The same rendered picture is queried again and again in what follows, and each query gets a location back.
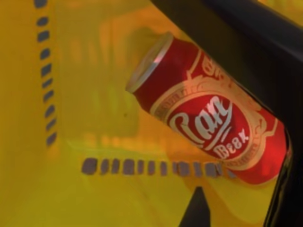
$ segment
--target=black pointed object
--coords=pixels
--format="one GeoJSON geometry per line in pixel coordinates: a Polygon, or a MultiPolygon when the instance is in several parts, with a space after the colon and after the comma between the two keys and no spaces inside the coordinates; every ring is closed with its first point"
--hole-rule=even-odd
{"type": "Polygon", "coordinates": [[[197,187],[179,227],[210,227],[210,210],[202,187],[197,187]]]}
{"type": "Polygon", "coordinates": [[[293,152],[264,226],[295,226],[303,210],[302,29],[255,0],[151,1],[283,121],[293,152]]]}

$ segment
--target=can top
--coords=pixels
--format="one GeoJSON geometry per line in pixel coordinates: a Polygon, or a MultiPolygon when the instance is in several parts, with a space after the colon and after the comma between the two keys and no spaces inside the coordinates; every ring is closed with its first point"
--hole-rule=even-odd
{"type": "Polygon", "coordinates": [[[130,77],[126,85],[126,91],[135,92],[147,80],[163,59],[173,40],[174,36],[171,32],[165,33],[158,39],[130,77]]]}

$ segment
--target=can label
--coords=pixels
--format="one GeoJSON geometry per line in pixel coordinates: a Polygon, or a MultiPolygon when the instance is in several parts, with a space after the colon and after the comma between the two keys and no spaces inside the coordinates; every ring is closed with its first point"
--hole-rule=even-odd
{"type": "Polygon", "coordinates": [[[278,124],[201,50],[186,80],[166,91],[151,114],[233,170],[261,160],[278,124]]]}

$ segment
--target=yellow surface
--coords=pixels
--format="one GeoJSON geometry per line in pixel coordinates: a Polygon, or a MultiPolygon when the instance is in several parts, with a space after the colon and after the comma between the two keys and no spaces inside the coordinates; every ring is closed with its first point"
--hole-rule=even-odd
{"type": "Polygon", "coordinates": [[[147,0],[49,0],[41,9],[33,0],[1,0],[0,18],[0,227],[176,227],[198,185],[212,227],[262,226],[275,182],[80,173],[87,157],[212,161],[124,91],[158,34],[186,39],[147,0]],[[41,16],[50,18],[46,27],[36,26],[41,16]],[[45,29],[51,38],[38,44],[45,29]],[[40,61],[46,47],[51,57],[40,61]],[[45,104],[49,77],[55,96],[45,104]],[[45,119],[50,104],[56,112],[45,119]],[[53,117],[57,125],[46,132],[53,117]]]}

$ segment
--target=red can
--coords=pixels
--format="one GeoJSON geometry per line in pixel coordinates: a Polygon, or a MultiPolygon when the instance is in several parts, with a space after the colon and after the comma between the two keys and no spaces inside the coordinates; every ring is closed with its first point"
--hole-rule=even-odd
{"type": "Polygon", "coordinates": [[[126,90],[241,180],[261,184],[279,174],[286,154],[283,124],[193,43],[164,34],[126,90]]]}

